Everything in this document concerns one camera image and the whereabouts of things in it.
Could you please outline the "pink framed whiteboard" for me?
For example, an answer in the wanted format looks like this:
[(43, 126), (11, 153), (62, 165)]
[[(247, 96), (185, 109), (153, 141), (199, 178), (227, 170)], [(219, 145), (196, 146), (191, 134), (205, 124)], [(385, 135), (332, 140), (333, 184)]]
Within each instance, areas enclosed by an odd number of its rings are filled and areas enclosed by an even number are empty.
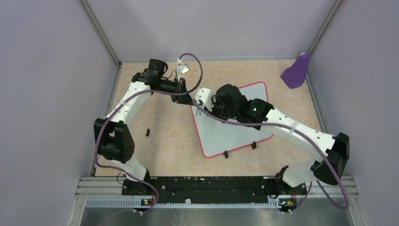
[[(255, 98), (269, 101), (267, 87), (264, 82), (260, 81), (236, 89), (233, 88), (233, 93), (236, 90), (239, 90), (241, 96), (245, 96), (248, 101)], [(206, 116), (195, 106), (191, 106), (191, 112), (200, 146), (206, 158), (223, 154), (224, 151), (251, 146), (253, 142), (262, 142), (273, 136), (255, 128), (221, 123)]]

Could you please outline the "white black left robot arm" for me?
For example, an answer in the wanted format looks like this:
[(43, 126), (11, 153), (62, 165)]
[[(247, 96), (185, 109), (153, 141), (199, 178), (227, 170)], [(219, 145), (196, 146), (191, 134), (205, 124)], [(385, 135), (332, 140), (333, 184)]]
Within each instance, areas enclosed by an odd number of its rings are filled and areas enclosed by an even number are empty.
[(139, 194), (150, 191), (148, 170), (134, 156), (135, 143), (129, 130), (135, 116), (144, 102), (153, 94), (171, 96), (175, 103), (190, 104), (192, 98), (181, 77), (189, 71), (189, 66), (177, 61), (176, 77), (168, 80), (163, 77), (168, 65), (157, 59), (150, 59), (149, 65), (141, 73), (136, 73), (129, 88), (116, 107), (103, 119), (94, 122), (96, 156), (102, 156), (115, 163), (113, 169), (123, 173), (133, 189)]

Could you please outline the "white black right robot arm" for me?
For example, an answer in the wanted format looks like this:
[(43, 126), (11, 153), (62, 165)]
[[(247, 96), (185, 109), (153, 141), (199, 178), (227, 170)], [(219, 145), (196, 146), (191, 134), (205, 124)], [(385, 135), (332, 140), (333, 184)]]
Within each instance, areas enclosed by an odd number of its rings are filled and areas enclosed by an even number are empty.
[(222, 120), (236, 120), (239, 124), (275, 135), (312, 156), (308, 161), (285, 166), (276, 175), (276, 188), (282, 194), (296, 186), (321, 181), (338, 185), (350, 156), (350, 138), (310, 128), (283, 114), (272, 104), (259, 99), (248, 100), (238, 87), (226, 84), (208, 97), (210, 113)]

